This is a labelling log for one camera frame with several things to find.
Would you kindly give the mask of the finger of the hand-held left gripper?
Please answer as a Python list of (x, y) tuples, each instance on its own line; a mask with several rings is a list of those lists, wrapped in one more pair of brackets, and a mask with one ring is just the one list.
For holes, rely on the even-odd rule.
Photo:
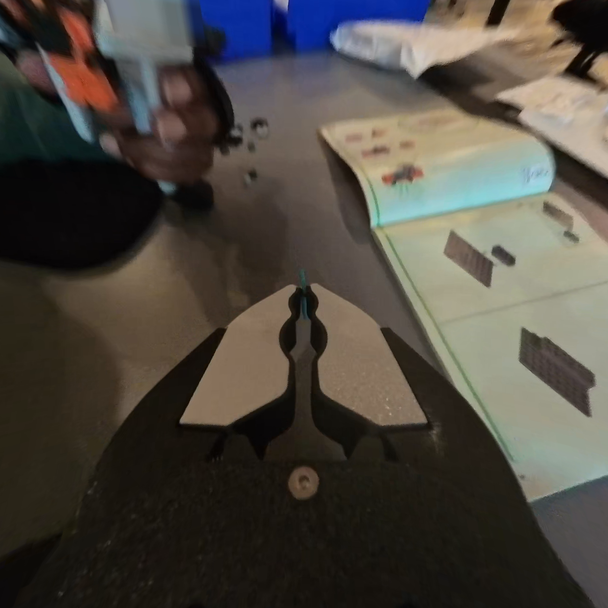
[(76, 132), (84, 141), (88, 143), (98, 143), (98, 131), (93, 118), (92, 110), (90, 110), (88, 106), (85, 106), (83, 102), (75, 101), (72, 98), (68, 90), (69, 88), (67, 81), (65, 80), (64, 76), (58, 72), (58, 69), (55, 66), (58, 64), (59, 60), (70, 59), (75, 63), (80, 60), (80, 62), (84, 63), (85, 67), (87, 67), (87, 51), (73, 49), (75, 51), (75, 57), (65, 57), (44, 50), (43, 48), (39, 48), (38, 50), (42, 57), (44, 68), (51, 80), (51, 83), (55, 87), (57, 95), (65, 105), (65, 109), (67, 110)]

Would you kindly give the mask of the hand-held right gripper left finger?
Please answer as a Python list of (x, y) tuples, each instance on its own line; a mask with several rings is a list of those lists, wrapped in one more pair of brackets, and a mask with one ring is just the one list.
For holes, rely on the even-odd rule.
[(245, 421), (288, 389), (297, 340), (300, 290), (287, 285), (225, 329), (180, 424), (225, 428)]

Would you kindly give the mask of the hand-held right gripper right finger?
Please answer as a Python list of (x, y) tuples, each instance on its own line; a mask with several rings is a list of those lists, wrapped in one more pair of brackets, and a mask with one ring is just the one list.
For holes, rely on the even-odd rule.
[(310, 287), (309, 301), (321, 397), (379, 429), (426, 426), (378, 323), (318, 283)]

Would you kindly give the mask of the white instruction booklet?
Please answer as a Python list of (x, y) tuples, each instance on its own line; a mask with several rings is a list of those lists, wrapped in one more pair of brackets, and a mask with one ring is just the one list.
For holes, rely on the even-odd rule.
[(536, 500), (607, 477), (607, 241), (553, 153), (444, 109), (321, 126), (450, 380)]

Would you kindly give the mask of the pile of toy bricks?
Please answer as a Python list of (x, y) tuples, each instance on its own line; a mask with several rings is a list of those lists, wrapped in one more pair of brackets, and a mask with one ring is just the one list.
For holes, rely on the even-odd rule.
[(248, 123), (235, 122), (227, 135), (219, 144), (219, 153), (229, 157), (244, 153), (246, 163), (242, 169), (242, 182), (245, 187), (251, 187), (259, 180), (259, 172), (253, 164), (254, 156), (258, 153), (261, 142), (270, 137), (270, 123), (266, 117), (255, 116)]

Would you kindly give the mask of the person's left forearm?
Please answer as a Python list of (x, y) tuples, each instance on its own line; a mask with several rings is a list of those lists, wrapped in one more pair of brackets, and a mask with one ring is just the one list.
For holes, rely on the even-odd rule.
[(73, 127), (38, 52), (1, 47), (1, 166), (108, 159)]

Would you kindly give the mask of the person's left hand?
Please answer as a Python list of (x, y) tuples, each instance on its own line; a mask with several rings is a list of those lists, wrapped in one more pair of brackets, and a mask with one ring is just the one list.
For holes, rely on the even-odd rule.
[(161, 104), (153, 113), (151, 133), (138, 133), (121, 108), (101, 115), (100, 146), (145, 178), (192, 186), (213, 165), (221, 121), (193, 66), (167, 66), (158, 76)]

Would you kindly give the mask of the blue plastic bin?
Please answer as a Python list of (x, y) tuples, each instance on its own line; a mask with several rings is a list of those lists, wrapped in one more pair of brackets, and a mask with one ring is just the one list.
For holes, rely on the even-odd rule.
[(195, 46), (235, 60), (272, 53), (272, 1), (189, 1)]
[(422, 22), (430, 1), (274, 1), (279, 32), (298, 52), (325, 49), (330, 35), (352, 21)]

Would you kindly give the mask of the white paper bag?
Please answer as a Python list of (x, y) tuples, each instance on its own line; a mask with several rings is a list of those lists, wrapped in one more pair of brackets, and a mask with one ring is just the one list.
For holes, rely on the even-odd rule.
[(460, 27), (403, 20), (344, 22), (330, 36), (337, 53), (383, 69), (419, 78), (495, 44), (515, 40), (521, 31), (505, 27)]

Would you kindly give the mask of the white paper leaflet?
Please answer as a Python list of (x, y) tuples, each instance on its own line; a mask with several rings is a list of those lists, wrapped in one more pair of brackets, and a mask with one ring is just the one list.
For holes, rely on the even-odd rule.
[(518, 121), (563, 153), (607, 177), (607, 93), (566, 77), (543, 77), (494, 100), (520, 110)]

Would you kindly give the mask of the black office chair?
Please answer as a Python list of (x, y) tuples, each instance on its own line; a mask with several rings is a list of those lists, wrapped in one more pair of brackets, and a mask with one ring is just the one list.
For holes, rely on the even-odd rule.
[(607, 1), (565, 1), (553, 9), (551, 19), (581, 46), (564, 73), (592, 81), (593, 63), (607, 53)]

